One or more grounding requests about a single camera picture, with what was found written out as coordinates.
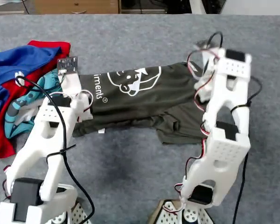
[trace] clothing pile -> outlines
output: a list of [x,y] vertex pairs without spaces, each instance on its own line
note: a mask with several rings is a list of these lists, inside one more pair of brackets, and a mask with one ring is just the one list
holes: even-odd
[[55,85],[57,79],[53,70],[57,60],[67,57],[69,53],[70,44],[67,42],[39,41],[0,52],[0,158],[15,154],[9,138],[29,131],[33,126],[33,118],[31,121],[16,122],[15,117],[21,107],[43,97],[39,92],[17,85],[15,74],[20,72],[45,88]]
[[[44,95],[30,83],[15,82],[21,74],[43,89],[61,92],[57,60],[68,57],[67,42],[31,41],[0,52],[0,158],[15,154],[9,139],[29,132]],[[193,97],[195,80],[186,63],[79,76],[93,96],[93,118],[76,124],[78,137],[117,126],[153,127],[162,143],[198,143],[203,113]]]

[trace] red wire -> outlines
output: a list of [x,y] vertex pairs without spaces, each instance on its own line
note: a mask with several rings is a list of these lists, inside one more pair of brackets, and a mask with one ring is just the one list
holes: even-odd
[[186,167],[185,167],[185,176],[186,176],[186,179],[187,179],[187,168],[188,168],[188,163],[191,159],[194,159],[194,160],[199,160],[201,159],[203,156],[204,156],[204,151],[205,150],[205,139],[202,139],[201,140],[201,154],[199,157],[189,157],[187,159],[187,162],[186,162]]
[[203,124],[204,122],[201,123],[200,125],[200,131],[205,134],[206,136],[209,136],[210,132],[206,131],[204,128],[203,128]]
[[212,55],[214,55],[215,58],[219,59],[219,56],[218,56],[216,53],[214,53],[214,52],[212,52],[211,50],[209,50],[209,49],[193,50],[191,53],[189,53],[188,58],[187,58],[187,67],[188,67],[188,69],[189,69],[189,71],[190,71],[191,74],[194,73],[194,72],[193,72],[193,69],[191,68],[191,66],[189,66],[189,65],[190,65],[189,61],[190,61],[191,55],[194,54],[194,53],[203,52],[203,51],[208,51],[208,52],[210,52]]
[[205,112],[205,109],[199,104],[199,102],[196,100],[196,98],[197,98],[198,92],[199,92],[203,87],[205,87],[205,86],[212,80],[212,78],[214,77],[214,73],[215,73],[215,71],[213,71],[213,73],[211,74],[209,80],[207,80],[207,82],[206,82],[205,84],[203,84],[202,86],[200,86],[200,87],[196,90],[195,95],[194,95],[194,103],[195,103],[196,106],[197,106],[200,110],[202,110],[203,112]]

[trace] perforated plastic part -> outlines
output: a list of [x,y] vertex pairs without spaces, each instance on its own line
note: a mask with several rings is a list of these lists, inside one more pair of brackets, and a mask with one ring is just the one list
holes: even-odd
[[195,222],[198,219],[198,208],[188,205],[184,210],[183,216],[189,223]]
[[[166,202],[165,207],[169,210],[175,210],[172,202]],[[177,215],[170,214],[169,212],[162,209],[156,224],[179,224],[179,215],[178,213]]]
[[[79,224],[84,219],[86,219],[86,217],[87,214],[85,213],[82,206],[78,203],[71,214],[71,224]],[[88,220],[85,224],[91,224],[91,221]]]
[[198,223],[199,224],[214,224],[209,214],[206,213],[204,209],[198,210]]
[[56,218],[52,219],[53,224],[62,224],[66,219],[66,212],[62,213],[61,215],[57,216]]
[[[176,209],[172,202],[166,202],[164,205],[169,210]],[[192,205],[187,205],[184,210],[176,214],[170,214],[162,208],[155,224],[182,224],[182,214],[184,219],[190,224],[213,224],[205,209],[199,209]]]

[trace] black cable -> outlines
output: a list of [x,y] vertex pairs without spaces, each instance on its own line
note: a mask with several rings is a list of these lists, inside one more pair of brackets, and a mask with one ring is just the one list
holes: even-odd
[[27,14],[30,14],[29,11],[28,11],[28,9],[27,9],[27,7],[26,7],[26,4],[24,3],[24,0],[22,0],[22,3],[23,3],[23,5],[24,5],[24,7],[25,7],[25,9],[26,9]]
[[[56,109],[56,112],[57,114],[59,115],[60,117],[60,120],[61,120],[61,124],[63,126],[63,149],[60,150],[59,153],[57,154],[60,154],[63,156],[63,160],[64,160],[64,164],[65,164],[65,167],[70,175],[70,177],[72,178],[72,180],[75,182],[75,184],[80,188],[80,190],[84,193],[84,195],[87,197],[91,207],[92,207],[92,211],[90,213],[90,215],[88,217],[86,217],[82,222],[80,222],[79,224],[84,224],[86,223],[93,215],[94,215],[94,212],[95,212],[95,208],[94,208],[94,204],[93,204],[93,201],[91,199],[91,197],[89,196],[89,194],[87,193],[87,191],[84,189],[84,187],[78,182],[78,180],[75,178],[75,176],[73,175],[71,169],[70,169],[70,166],[67,162],[67,157],[66,157],[66,151],[69,150],[70,148],[74,147],[74,146],[71,146],[69,148],[66,147],[66,126],[65,126],[65,122],[64,122],[64,119],[63,119],[63,116],[58,108],[58,106],[56,105],[56,103],[54,102],[53,98],[38,84],[36,84],[35,82],[25,78],[25,77],[22,77],[22,76],[17,76],[15,79],[17,80],[18,83],[20,83],[18,81],[18,79],[23,79],[29,83],[31,83],[32,85],[34,85],[36,88],[38,88],[46,97],[48,97],[48,99],[50,100],[50,102],[52,103],[52,105],[55,107]],[[53,154],[49,154],[47,156],[47,159],[50,157],[50,156],[53,156],[53,155],[57,155],[56,153],[53,153]]]
[[230,110],[230,113],[232,113],[235,109],[238,109],[240,107],[250,107],[251,106],[251,103],[252,103],[252,99],[254,97],[256,97],[258,94],[260,94],[260,92],[262,91],[262,83],[260,82],[260,80],[254,76],[251,76],[251,80],[253,80],[254,82],[256,82],[259,86],[259,89],[254,93],[252,94],[248,99],[247,99],[247,103],[246,104],[241,104],[241,105],[237,105],[235,107],[233,107],[231,110]]
[[249,156],[249,154],[247,153],[247,155],[245,157],[245,160],[244,160],[244,165],[243,165],[242,184],[241,184],[241,188],[239,190],[237,204],[236,204],[235,209],[234,209],[232,224],[235,224],[235,222],[236,222],[237,214],[238,214],[238,206],[239,206],[239,202],[241,200],[242,194],[243,194],[243,189],[244,189],[244,185],[245,185],[245,174],[246,174],[246,167],[247,167],[248,156]]
[[222,44],[223,44],[223,33],[221,31],[217,31],[215,33],[213,33],[210,37],[209,37],[209,40],[207,41],[207,44],[206,46],[208,47],[210,45],[210,42],[211,40],[214,38],[214,36],[216,35],[220,35],[221,39],[220,39],[220,48],[222,47]]
[[[52,90],[54,90],[54,89],[56,89],[56,88],[61,87],[61,84],[63,83],[64,78],[65,78],[65,74],[62,75],[62,79],[61,79],[60,84],[55,85],[55,86],[53,86],[53,87],[51,87],[51,88],[48,88],[48,89],[43,89],[43,90],[45,90],[45,91],[48,92],[48,91],[52,91]],[[41,90],[31,89],[31,87],[27,87],[27,86],[21,85],[20,82],[19,82],[17,79],[16,79],[16,82],[17,82],[21,87],[23,87],[24,89],[27,89],[27,90],[29,90],[29,91],[32,91],[32,92],[42,92]]]
[[140,7],[140,12],[141,12],[141,14],[143,14],[143,12],[142,12],[142,4],[141,4],[141,0],[139,0],[139,7]]

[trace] gray carpet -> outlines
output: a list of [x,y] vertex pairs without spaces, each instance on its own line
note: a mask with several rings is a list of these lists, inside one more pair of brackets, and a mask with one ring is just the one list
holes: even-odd
[[[33,39],[69,41],[80,74],[91,74],[183,61],[194,42],[216,30],[223,31],[224,46],[253,55],[252,74],[264,84],[251,107],[252,148],[237,224],[280,224],[280,16],[0,16],[0,51]],[[250,93],[257,88],[250,87]],[[164,146],[153,129],[108,129],[73,142],[69,163],[93,197],[94,224],[145,223],[160,199],[177,198],[173,185],[182,180],[187,157],[199,152],[198,145]],[[0,160],[0,200],[2,168],[12,159]],[[40,161],[28,176],[45,172]],[[209,209],[217,224],[231,223],[240,181],[241,175],[224,202]],[[65,171],[63,183],[73,183]]]

